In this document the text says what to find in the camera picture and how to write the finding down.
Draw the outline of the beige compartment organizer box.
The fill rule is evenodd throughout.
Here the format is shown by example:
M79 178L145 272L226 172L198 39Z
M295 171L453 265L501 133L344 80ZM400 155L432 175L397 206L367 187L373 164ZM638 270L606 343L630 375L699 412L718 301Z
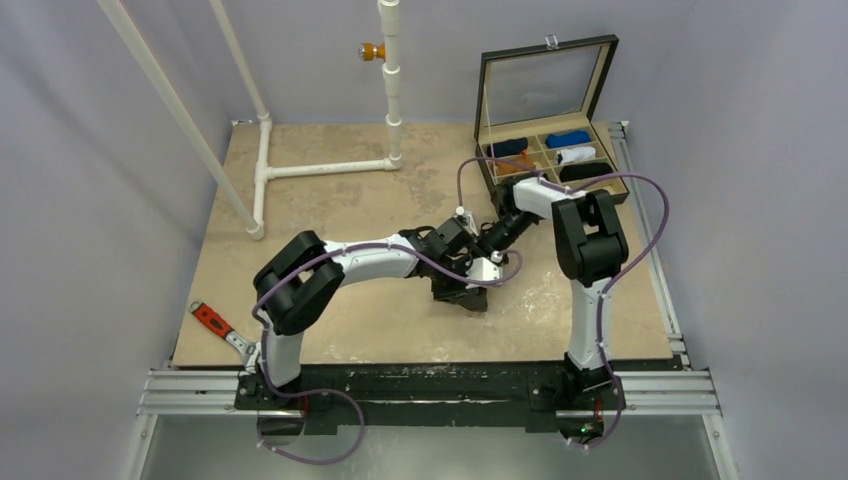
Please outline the beige compartment organizer box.
M605 162L618 166L603 141L593 116L601 98L619 39L613 34L577 40L559 40L553 35L543 45L494 50L481 55L473 138L478 164L493 201L498 184L524 172L499 177L487 155L496 142L527 138L526 153L536 169L560 185L575 188L590 180L562 183L557 151L545 145L549 134L586 130L590 143L575 146L596 148L594 159L570 164Z

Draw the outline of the dark grey boxer underwear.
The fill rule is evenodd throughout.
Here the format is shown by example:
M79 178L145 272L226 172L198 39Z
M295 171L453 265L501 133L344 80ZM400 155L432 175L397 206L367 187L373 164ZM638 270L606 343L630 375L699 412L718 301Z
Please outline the dark grey boxer underwear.
M485 289L466 290L457 300L457 304L470 312L485 313L488 310L487 291Z

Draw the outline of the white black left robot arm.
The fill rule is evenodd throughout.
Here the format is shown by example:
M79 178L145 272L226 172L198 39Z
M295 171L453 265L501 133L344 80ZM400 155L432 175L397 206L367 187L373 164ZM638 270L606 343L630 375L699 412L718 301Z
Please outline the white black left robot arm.
M295 402L304 333L342 287L383 278L427 278L434 301L485 311L485 289L501 280L502 257L485 252L478 239L456 218L438 228L405 229L361 242L299 233L253 280L254 314L263 324L260 397L275 409Z

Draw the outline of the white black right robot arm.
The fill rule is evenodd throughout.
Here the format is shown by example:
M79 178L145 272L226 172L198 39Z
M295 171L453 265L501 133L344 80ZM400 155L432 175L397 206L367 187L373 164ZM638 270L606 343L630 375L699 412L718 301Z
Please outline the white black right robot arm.
M629 257L615 201L604 189L572 191L527 174L495 186L493 204L498 220L478 241L488 253L506 250L541 220L553 226L556 260L572 299L561 392L569 404L584 407L612 382L609 306L613 280Z

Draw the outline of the brown rolled underwear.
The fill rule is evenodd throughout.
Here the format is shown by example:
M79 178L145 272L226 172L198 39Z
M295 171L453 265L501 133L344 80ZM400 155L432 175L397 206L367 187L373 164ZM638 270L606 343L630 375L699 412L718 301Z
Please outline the brown rolled underwear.
M495 163L495 173L499 177L535 169L536 166L532 158L526 152L508 157L501 157L500 160Z

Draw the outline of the navy rolled underwear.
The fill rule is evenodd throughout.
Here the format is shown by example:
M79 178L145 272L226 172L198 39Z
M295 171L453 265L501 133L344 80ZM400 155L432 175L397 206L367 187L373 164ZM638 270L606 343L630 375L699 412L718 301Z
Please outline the navy rolled underwear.
M528 147L527 138L509 139L490 144L487 147L487 155L493 158L525 155Z

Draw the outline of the black rolled underwear right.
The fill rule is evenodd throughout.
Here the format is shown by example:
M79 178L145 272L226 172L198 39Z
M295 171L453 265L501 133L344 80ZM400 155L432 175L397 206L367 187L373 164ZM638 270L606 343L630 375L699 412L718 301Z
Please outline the black rolled underwear right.
M610 174L613 167L605 162L587 162L580 164L568 164L559 172L559 180L562 183L582 181L594 177Z

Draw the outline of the white rolled underwear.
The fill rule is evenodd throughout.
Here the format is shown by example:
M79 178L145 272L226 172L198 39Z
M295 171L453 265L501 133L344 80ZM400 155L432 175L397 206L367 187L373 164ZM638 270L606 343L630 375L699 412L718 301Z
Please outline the white rolled underwear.
M559 165L585 162L594 159L596 153L593 146L566 147L557 151L557 162Z

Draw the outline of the blue rolled underwear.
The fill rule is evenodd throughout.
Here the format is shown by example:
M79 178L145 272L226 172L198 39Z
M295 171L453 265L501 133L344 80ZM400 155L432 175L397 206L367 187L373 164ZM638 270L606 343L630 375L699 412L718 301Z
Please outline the blue rolled underwear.
M549 149L561 149L573 145L590 143L592 137L586 130L575 130L567 133L549 134L545 139L545 145Z

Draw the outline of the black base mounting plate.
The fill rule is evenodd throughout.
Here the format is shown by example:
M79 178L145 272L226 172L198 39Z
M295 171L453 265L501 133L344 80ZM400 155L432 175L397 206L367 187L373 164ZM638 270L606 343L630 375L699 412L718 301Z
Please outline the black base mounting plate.
M281 390L262 374L239 377L234 406L263 416L299 414L308 434L340 426L508 427L600 437L623 405L615 380L574 397L564 361L313 364Z

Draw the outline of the orange knob on pipe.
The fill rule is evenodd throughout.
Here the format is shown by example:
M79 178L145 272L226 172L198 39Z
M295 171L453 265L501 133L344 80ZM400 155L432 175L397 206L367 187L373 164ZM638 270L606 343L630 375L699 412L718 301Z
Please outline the orange knob on pipe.
M361 43L358 48L359 58L363 62L386 61L386 45L384 43L374 44L369 42Z

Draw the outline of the red handled clamp tool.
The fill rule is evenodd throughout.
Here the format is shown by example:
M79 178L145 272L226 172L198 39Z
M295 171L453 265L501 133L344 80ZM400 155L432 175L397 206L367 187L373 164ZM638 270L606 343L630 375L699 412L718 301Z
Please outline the red handled clamp tool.
M256 352L256 343L248 341L239 334L221 315L201 300L189 303L189 313L210 332L223 339L247 361Z

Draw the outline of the white pvc pipe frame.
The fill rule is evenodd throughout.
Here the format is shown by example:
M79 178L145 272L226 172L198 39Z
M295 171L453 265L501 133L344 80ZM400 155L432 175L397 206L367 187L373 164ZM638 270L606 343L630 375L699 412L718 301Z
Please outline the white pvc pipe frame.
M259 241L265 235L264 213L266 189L267 185L274 180L342 173L396 171L404 165L402 149L403 121L400 108L401 68L398 46L400 3L398 1L379 1L377 3L383 43L386 45L386 61L381 61L381 72L388 105L388 111L385 116L385 125L389 139L387 156L382 159L367 161L294 167L273 167L270 165L270 140L274 127L270 110L262 98L258 84L254 79L224 3L221 1L212 1L210 3L217 24L224 36L229 52L235 61L238 73L256 111L258 120L259 139L254 166L253 202L251 207L248 207L241 200L235 186L226 175L221 161L203 136L197 122L181 99L177 89L168 78L164 67L157 59L125 4L122 1L100 1L98 5L135 61L142 68L160 99L164 102L172 117L199 155L206 169L212 175L218 188L224 193L233 211L241 220L246 233L253 240Z

